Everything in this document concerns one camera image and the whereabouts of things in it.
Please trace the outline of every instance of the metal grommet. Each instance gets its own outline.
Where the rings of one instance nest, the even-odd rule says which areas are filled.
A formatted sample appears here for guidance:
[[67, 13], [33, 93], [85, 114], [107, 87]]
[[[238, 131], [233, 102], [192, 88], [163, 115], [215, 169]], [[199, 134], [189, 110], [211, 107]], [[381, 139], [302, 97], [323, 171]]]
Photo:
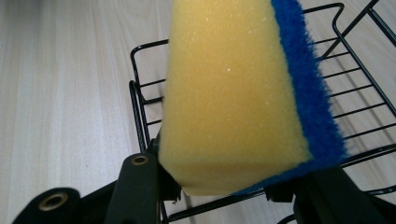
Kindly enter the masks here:
[[132, 158], [133, 165], [143, 165], [149, 162], [149, 157], [147, 156], [137, 156]]
[[65, 202], [67, 202], [68, 198], [69, 196], [67, 193], [55, 193], [41, 201], [41, 203], [38, 205], [38, 208], [41, 211], [48, 212], [62, 206]]

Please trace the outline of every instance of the black wire rack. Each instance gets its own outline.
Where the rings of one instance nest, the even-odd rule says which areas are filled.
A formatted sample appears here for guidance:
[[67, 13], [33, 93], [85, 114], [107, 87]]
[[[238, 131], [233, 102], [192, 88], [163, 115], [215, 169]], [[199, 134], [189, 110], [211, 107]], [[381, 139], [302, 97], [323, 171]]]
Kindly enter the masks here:
[[[334, 36], [316, 41], [316, 48], [323, 48], [324, 53], [318, 56], [318, 60], [320, 64], [327, 63], [329, 60], [338, 59], [343, 60], [344, 57], [348, 57], [354, 64], [354, 67], [350, 69], [343, 69], [342, 71], [335, 72], [333, 74], [323, 74], [323, 78], [325, 80], [331, 79], [334, 77], [346, 77], [349, 78], [356, 73], [360, 73], [364, 75], [367, 82], [363, 85], [353, 85], [352, 89], [341, 90], [336, 93], [332, 93], [331, 97], [334, 102], [337, 102], [337, 98], [340, 97], [348, 97], [348, 95], [355, 94], [360, 97], [364, 101], [364, 91], [370, 90], [375, 95], [379, 97], [379, 100], [373, 104], [370, 102], [364, 101], [364, 105], [360, 107], [356, 107], [353, 109], [348, 109], [348, 111], [341, 110], [334, 112], [333, 118], [336, 122], [340, 123], [341, 126], [343, 124], [344, 119], [348, 119], [351, 116], [357, 116], [362, 113], [369, 113], [372, 115], [373, 125], [370, 127], [366, 127], [364, 130], [356, 130], [351, 129], [345, 134], [346, 141], [354, 141], [359, 138], [366, 138], [369, 134], [384, 134], [388, 138], [388, 144], [385, 144], [380, 147], [368, 148], [355, 153], [351, 157], [349, 157], [341, 167], [346, 168], [348, 166], [356, 165], [358, 163], [369, 161], [374, 158], [382, 157], [393, 153], [396, 151], [396, 132], [394, 132], [394, 127], [396, 127], [396, 109], [392, 104], [391, 100], [384, 93], [381, 87], [378, 85], [375, 77], [369, 72], [367, 67], [363, 64], [362, 60], [359, 58], [358, 54], [348, 43], [346, 37], [348, 34], [359, 24], [359, 22], [365, 18], [370, 17], [375, 25], [382, 31], [382, 33], [388, 38], [389, 42], [396, 48], [396, 34], [392, 32], [392, 30], [387, 26], [387, 24], [382, 20], [382, 18], [378, 15], [378, 13], [374, 10], [375, 4], [378, 3], [379, 0], [372, 0], [359, 15], [348, 25], [348, 27], [341, 32], [337, 27], [337, 21], [340, 18], [340, 15], [343, 13], [345, 6], [342, 3], [330, 4], [322, 7], [314, 7], [304, 11], [305, 15], [315, 14], [323, 12], [324, 10], [333, 10], [335, 11], [335, 15], [332, 17], [332, 30], [334, 32]], [[166, 47], [168, 44], [168, 40], [161, 40], [157, 42], [152, 42], [148, 44], [144, 44], [136, 47], [131, 52], [131, 60], [134, 68], [134, 80], [130, 82], [130, 93], [132, 99], [132, 105], [134, 110], [134, 121], [137, 130], [138, 144], [141, 152], [145, 152], [146, 148], [149, 145], [151, 140], [151, 133], [149, 130], [150, 126], [161, 126], [161, 119], [148, 120], [147, 106], [157, 105], [163, 101], [163, 96], [159, 95], [157, 97], [147, 97], [145, 94], [145, 89], [155, 88], [158, 85], [163, 85], [165, 83], [165, 78], [159, 78], [155, 81], [141, 83], [141, 78], [138, 73], [137, 59], [136, 55], [138, 52], [141, 52], [145, 49], [153, 49], [159, 47]], [[336, 49], [342, 47], [343, 51], [336, 52]], [[376, 114], [375, 110], [378, 108], [382, 108], [382, 110], [386, 110], [388, 114], [391, 114], [393, 117], [392, 122], [384, 123]], [[366, 191], [366, 193], [371, 195], [380, 195], [380, 194], [388, 194], [396, 191], [396, 185], [389, 186], [383, 189], [371, 189]], [[211, 211], [213, 209], [217, 209], [232, 203], [239, 203], [244, 200], [248, 200], [260, 195], [263, 195], [263, 189], [251, 192], [248, 194], [237, 195], [237, 196], [228, 196], [222, 199], [215, 200], [210, 203], [204, 203], [199, 206], [195, 206], [193, 208], [186, 209], [181, 212], [177, 212], [172, 215], [167, 215], [164, 203], [160, 203], [161, 215], [162, 215], [162, 223], [169, 223], [180, 220], [182, 218], [195, 216], [198, 214], [202, 214], [207, 211]], [[289, 217], [285, 217], [279, 223], [289, 223], [294, 220], [293, 215]]]

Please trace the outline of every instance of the wire rack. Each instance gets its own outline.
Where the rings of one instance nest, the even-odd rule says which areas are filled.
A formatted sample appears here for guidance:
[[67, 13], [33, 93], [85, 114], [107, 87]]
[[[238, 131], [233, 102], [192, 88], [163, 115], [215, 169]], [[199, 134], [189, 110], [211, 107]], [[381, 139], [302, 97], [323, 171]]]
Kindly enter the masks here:
[[[304, 11], [308, 18], [311, 14], [323, 13], [330, 10], [335, 12], [332, 16], [332, 30], [334, 35], [329, 38], [318, 40], [315, 43], [316, 49], [322, 53], [318, 56], [320, 66], [336, 66], [339, 71], [331, 74], [322, 74], [325, 82], [331, 91], [333, 118], [341, 126], [345, 140], [350, 147], [351, 156], [341, 164], [345, 168], [374, 158], [382, 157], [396, 151], [396, 109], [391, 100], [378, 85], [375, 77], [363, 64], [358, 54], [347, 41], [348, 34], [359, 24], [364, 17], [370, 17], [377, 28], [382, 31], [389, 43], [396, 47], [396, 35], [374, 10], [375, 4], [379, 0], [372, 0], [363, 11], [341, 32], [337, 27], [337, 21], [343, 13], [345, 6], [341, 3], [330, 4], [322, 7], [314, 7]], [[163, 101], [163, 86], [165, 76], [155, 74], [157, 80], [141, 82], [138, 73], [139, 66], [150, 66], [150, 62], [139, 62], [138, 52], [150, 49], [167, 48], [168, 40], [157, 41], [136, 47], [131, 52], [131, 60], [134, 68], [134, 80], [130, 82], [130, 93], [134, 110], [134, 121], [137, 130], [138, 143], [141, 152], [144, 152], [149, 145], [152, 136], [156, 136], [161, 128], [161, 105]], [[150, 56], [155, 63], [166, 63], [166, 55], [152, 54]], [[340, 61], [350, 61], [350, 68], [340, 66]], [[344, 79], [348, 85], [346, 87], [333, 86], [333, 79]], [[158, 113], [152, 114], [150, 106], [157, 106]], [[367, 120], [364, 125], [353, 120]], [[376, 138], [379, 146], [365, 144], [365, 139]], [[366, 192], [373, 195], [388, 194], [396, 190], [396, 185], [382, 189], [370, 189]], [[263, 190], [258, 190], [244, 195], [229, 196], [215, 200], [211, 203], [204, 203], [185, 211], [181, 211], [170, 216], [167, 215], [164, 203], [161, 202], [161, 214], [163, 223], [180, 220], [185, 217], [198, 215], [232, 203], [238, 203], [250, 198], [263, 195]], [[294, 220], [293, 215], [285, 217], [279, 223], [288, 223]]]

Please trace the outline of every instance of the wooden surface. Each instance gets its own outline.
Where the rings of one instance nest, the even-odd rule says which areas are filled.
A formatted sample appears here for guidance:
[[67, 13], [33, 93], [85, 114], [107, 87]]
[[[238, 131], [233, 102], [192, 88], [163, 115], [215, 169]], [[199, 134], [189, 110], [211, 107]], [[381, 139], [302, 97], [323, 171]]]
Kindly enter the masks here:
[[[333, 0], [301, 2], [308, 8]], [[344, 2], [341, 30], [368, 1]], [[375, 9], [396, 30], [396, 4], [383, 0]], [[0, 0], [0, 223], [10, 223], [47, 189], [72, 187], [84, 196], [117, 178], [123, 159], [138, 151], [128, 90], [133, 79], [129, 53], [167, 38], [170, 15], [170, 0]], [[307, 17], [315, 39], [332, 33], [331, 17]], [[348, 40], [396, 104], [396, 50], [370, 20], [362, 21]], [[165, 58], [165, 48], [138, 56], [141, 74], [148, 74], [148, 80], [162, 76]], [[344, 59], [321, 68], [330, 74], [352, 64]], [[364, 78], [328, 84], [340, 91], [360, 82]], [[362, 94], [375, 100], [370, 92]], [[334, 104], [334, 111], [346, 110], [359, 99]], [[157, 117], [161, 109], [148, 113]], [[383, 123], [394, 120], [387, 111], [375, 113]], [[345, 132], [370, 125], [364, 116], [343, 120]], [[396, 141], [395, 128], [381, 134], [350, 141], [351, 153]], [[395, 167], [393, 155], [347, 171], [362, 189], [372, 189], [396, 184]], [[394, 193], [385, 198], [396, 203]], [[186, 198], [168, 208], [172, 212], [211, 200]], [[261, 196], [177, 223], [276, 223], [291, 213], [291, 204], [268, 203]]]

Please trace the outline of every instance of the yellow foam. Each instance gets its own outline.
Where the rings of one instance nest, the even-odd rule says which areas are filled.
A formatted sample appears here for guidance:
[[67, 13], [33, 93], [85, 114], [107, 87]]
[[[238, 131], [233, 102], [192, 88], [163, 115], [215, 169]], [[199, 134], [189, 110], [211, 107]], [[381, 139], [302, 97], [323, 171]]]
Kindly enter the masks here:
[[174, 0], [160, 163], [227, 195], [310, 158], [269, 0]]

